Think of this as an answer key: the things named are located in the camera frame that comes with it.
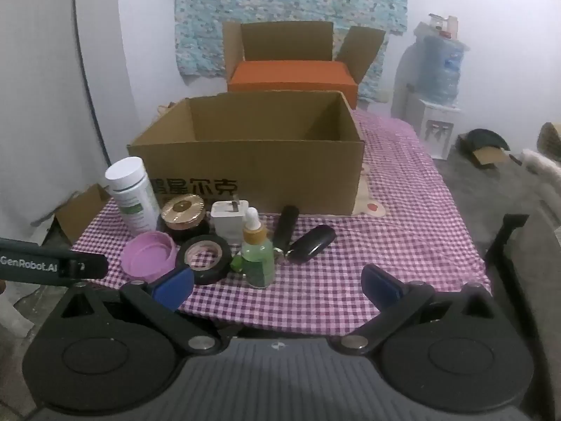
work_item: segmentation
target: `white cabinet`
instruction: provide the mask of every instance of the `white cabinet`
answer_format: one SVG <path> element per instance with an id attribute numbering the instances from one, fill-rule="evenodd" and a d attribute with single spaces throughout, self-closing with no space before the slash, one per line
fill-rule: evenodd
<path id="1" fill-rule="evenodd" d="M 431 157 L 445 160 L 458 137 L 461 116 L 458 108 L 441 106 L 409 93 L 403 120 L 414 128 Z"/>

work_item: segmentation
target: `blue gripper pad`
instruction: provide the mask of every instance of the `blue gripper pad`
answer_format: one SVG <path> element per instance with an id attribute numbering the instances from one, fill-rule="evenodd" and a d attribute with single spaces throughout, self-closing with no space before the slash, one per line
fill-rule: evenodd
<path id="1" fill-rule="evenodd" d="M 381 312 L 391 307 L 405 294 L 405 284 L 375 264 L 364 266 L 361 288 L 368 300 Z"/>
<path id="2" fill-rule="evenodd" d="M 149 285 L 152 298 L 175 312 L 184 303 L 195 285 L 193 270 L 187 266 L 177 268 Z"/>

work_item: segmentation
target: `black circular pad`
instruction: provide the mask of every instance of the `black circular pad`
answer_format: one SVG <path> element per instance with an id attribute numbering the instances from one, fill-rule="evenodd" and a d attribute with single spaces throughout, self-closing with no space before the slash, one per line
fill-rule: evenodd
<path id="1" fill-rule="evenodd" d="M 396 333 L 382 348 L 381 369 L 397 391 L 422 405 L 478 413 L 516 403 L 534 365 L 510 329 L 462 315 Z"/>
<path id="2" fill-rule="evenodd" d="M 71 344 L 62 360 L 71 371 L 101 375 L 119 369 L 128 359 L 128 347 L 108 337 L 81 339 Z"/>
<path id="3" fill-rule="evenodd" d="M 78 316 L 44 327 L 23 359 L 36 400 L 67 412 L 117 412 L 165 388 L 176 354 L 145 326 Z"/>

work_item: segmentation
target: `green liquid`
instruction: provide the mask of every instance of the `green liquid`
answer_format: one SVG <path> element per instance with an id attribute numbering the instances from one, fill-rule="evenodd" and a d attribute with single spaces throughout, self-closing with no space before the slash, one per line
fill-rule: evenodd
<path id="1" fill-rule="evenodd" d="M 242 271 L 253 288 L 267 288 L 275 280 L 273 244 L 265 239 L 259 245 L 242 244 Z"/>

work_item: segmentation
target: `white supplement bottle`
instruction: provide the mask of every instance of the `white supplement bottle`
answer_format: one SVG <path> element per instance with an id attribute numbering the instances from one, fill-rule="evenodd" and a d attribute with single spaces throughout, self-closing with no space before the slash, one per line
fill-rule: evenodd
<path id="1" fill-rule="evenodd" d="M 133 236 L 156 230 L 160 208 L 142 159 L 129 156 L 106 171 L 106 189 L 119 206 L 123 221 Z"/>

